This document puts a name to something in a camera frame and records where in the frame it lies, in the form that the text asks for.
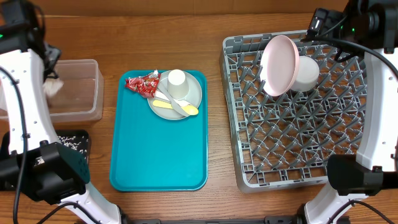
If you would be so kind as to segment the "white napkin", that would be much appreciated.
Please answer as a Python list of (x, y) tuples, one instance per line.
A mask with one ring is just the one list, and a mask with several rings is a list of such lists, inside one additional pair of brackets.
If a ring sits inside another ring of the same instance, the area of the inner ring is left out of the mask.
[(44, 94), (47, 98), (54, 97), (63, 87), (64, 82), (59, 78), (47, 78), (43, 84)]

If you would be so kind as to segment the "grey bowl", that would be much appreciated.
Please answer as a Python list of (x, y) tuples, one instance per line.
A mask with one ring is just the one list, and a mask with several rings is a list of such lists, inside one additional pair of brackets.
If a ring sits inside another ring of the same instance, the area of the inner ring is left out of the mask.
[(319, 66), (314, 59), (300, 56), (298, 74), (290, 89), (299, 92), (313, 89), (317, 84), (319, 73)]

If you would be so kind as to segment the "pink plate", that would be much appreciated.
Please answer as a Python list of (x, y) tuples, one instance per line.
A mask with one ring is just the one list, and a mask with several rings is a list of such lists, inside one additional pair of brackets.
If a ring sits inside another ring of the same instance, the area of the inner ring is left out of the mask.
[(266, 45), (260, 63), (264, 91), (270, 96), (285, 93), (294, 84), (299, 70), (296, 44), (285, 35), (277, 35)]

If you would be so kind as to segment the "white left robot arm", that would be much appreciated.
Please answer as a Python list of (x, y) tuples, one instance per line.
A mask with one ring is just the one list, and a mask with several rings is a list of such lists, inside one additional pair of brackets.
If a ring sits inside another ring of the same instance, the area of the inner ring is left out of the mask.
[(10, 130), (1, 180), (16, 197), (67, 208), (86, 223), (127, 223), (91, 183), (83, 154), (64, 146), (53, 127), (44, 84), (58, 81), (61, 51), (45, 41), (43, 11), (30, 1), (4, 1), (1, 15), (1, 85)]

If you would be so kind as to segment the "large red snack wrapper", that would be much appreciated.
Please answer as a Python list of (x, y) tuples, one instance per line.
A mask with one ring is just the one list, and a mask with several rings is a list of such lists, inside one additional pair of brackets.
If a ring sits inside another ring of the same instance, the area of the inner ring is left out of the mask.
[(154, 98), (157, 86), (160, 82), (160, 73), (158, 70), (147, 74), (125, 79), (124, 87), (140, 94), (143, 98)]

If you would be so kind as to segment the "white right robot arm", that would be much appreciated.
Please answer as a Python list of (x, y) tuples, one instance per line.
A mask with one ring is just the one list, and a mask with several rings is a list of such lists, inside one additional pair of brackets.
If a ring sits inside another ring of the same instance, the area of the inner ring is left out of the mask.
[(341, 12), (318, 8), (305, 40), (336, 47), (336, 62), (363, 58), (366, 111), (356, 154), (330, 156), (328, 182), (292, 221), (348, 223), (353, 205), (397, 187), (397, 2), (349, 1)]

